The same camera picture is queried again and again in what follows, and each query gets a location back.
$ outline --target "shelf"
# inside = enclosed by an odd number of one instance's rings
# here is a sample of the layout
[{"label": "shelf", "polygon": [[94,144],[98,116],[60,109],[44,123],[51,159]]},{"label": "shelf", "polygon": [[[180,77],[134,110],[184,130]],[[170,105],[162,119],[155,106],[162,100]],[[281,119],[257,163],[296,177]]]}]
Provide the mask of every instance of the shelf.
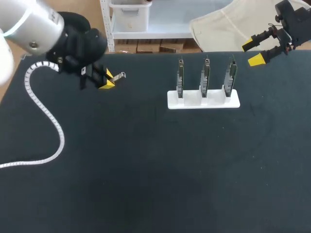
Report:
[{"label": "shelf", "polygon": [[114,39],[169,39],[192,38],[190,21],[219,10],[232,0],[205,2],[168,2],[155,0],[150,8],[149,29],[146,32],[120,32],[112,20]]}]

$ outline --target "cardboard box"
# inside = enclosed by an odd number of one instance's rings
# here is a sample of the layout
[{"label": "cardboard box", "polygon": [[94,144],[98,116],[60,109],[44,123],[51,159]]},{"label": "cardboard box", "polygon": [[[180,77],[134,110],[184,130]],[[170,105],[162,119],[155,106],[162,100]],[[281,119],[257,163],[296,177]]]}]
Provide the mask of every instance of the cardboard box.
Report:
[{"label": "cardboard box", "polygon": [[194,39],[187,39],[181,53],[197,53],[202,52]]},{"label": "cardboard box", "polygon": [[185,39],[164,39],[160,45],[161,52],[180,53],[184,47]]},{"label": "cardboard box", "polygon": [[136,53],[137,40],[116,40],[115,52],[116,53]]},{"label": "cardboard box", "polygon": [[149,39],[139,40],[137,45],[137,53],[160,52],[161,40]]}]

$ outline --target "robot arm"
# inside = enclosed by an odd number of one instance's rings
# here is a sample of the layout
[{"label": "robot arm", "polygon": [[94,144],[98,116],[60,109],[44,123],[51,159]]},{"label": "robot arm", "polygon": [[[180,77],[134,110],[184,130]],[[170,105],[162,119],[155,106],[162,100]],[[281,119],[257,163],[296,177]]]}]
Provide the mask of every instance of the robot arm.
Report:
[{"label": "robot arm", "polygon": [[1,0],[0,8],[0,85],[13,72],[13,56],[4,38],[30,54],[51,50],[64,29],[63,18],[45,3],[36,0]]},{"label": "robot arm", "polygon": [[253,35],[242,48],[246,52],[260,45],[260,42],[268,39],[270,36],[274,39],[277,38],[280,46],[275,46],[268,51],[262,51],[249,59],[250,66],[269,63],[271,59],[282,53],[288,55],[291,50],[311,40],[311,8],[307,10],[301,7],[295,11],[288,0],[283,0],[276,5],[276,12],[275,20],[277,23],[281,23],[283,28],[277,28],[271,24],[268,31]]},{"label": "robot arm", "polygon": [[[1,0],[0,85],[10,78],[14,64],[5,39],[32,55],[46,54],[60,72],[77,73],[82,89],[86,79],[98,88],[113,81],[110,72],[96,63],[106,51],[107,40],[81,15],[58,13],[42,0]],[[86,76],[81,74],[85,69]]]}]

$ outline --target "white cloth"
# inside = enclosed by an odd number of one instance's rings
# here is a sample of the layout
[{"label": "white cloth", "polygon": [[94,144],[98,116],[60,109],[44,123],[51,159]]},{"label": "white cloth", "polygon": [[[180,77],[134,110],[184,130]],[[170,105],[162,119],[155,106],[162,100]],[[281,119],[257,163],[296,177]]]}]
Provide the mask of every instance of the white cloth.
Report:
[{"label": "white cloth", "polygon": [[[193,38],[204,52],[242,51],[251,36],[267,31],[275,21],[275,5],[280,0],[233,0],[225,8],[190,22]],[[293,8],[309,9],[301,0],[290,0]],[[279,45],[270,37],[252,50],[269,50]]]}]

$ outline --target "white storage bin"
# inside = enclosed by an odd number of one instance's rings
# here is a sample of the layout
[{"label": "white storage bin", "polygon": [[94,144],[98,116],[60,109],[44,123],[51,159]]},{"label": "white storage bin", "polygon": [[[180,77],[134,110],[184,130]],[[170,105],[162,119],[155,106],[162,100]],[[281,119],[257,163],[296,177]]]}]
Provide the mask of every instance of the white storage bin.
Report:
[{"label": "white storage bin", "polygon": [[120,32],[148,30],[152,2],[146,0],[111,0],[116,24]]}]

